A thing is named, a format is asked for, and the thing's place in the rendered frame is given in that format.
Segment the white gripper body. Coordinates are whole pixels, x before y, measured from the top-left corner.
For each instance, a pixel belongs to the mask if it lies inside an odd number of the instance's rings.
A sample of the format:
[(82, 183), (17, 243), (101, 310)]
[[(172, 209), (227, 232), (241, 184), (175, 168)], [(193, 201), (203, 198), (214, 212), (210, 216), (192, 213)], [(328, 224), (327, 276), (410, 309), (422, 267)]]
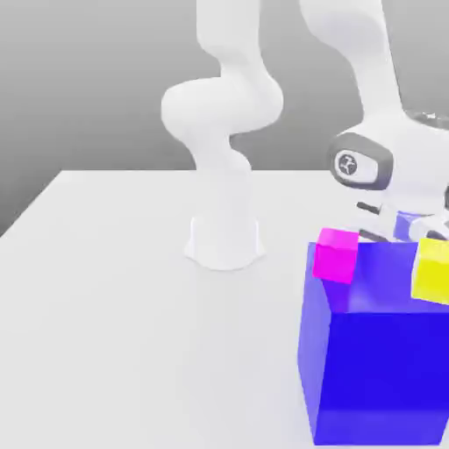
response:
[(449, 241), (449, 210), (430, 215), (398, 211), (394, 237), (402, 242), (423, 238)]

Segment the small yellow cube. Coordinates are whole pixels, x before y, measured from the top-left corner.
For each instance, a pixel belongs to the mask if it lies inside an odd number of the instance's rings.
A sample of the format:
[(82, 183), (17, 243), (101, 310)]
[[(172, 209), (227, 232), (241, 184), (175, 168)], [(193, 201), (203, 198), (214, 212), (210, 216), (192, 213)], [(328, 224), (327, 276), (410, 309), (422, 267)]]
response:
[(411, 275), (411, 296), (449, 305), (449, 241), (419, 240)]

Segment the small magenta cube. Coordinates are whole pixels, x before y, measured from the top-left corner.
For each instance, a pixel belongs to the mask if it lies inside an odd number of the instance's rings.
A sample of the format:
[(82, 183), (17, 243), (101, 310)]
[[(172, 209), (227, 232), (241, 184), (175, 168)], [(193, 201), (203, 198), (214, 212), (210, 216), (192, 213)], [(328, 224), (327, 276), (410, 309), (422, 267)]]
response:
[(359, 247), (357, 232), (323, 228), (316, 242), (313, 275), (321, 280), (350, 284)]

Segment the large blue box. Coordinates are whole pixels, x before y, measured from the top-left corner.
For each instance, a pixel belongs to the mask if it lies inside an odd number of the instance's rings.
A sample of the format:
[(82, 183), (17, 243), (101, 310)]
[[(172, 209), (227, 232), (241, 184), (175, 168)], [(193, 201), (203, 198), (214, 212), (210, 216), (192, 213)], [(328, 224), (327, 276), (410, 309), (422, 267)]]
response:
[(297, 363), (316, 445), (436, 445), (449, 306), (413, 299), (413, 243), (362, 243), (349, 284), (304, 278)]

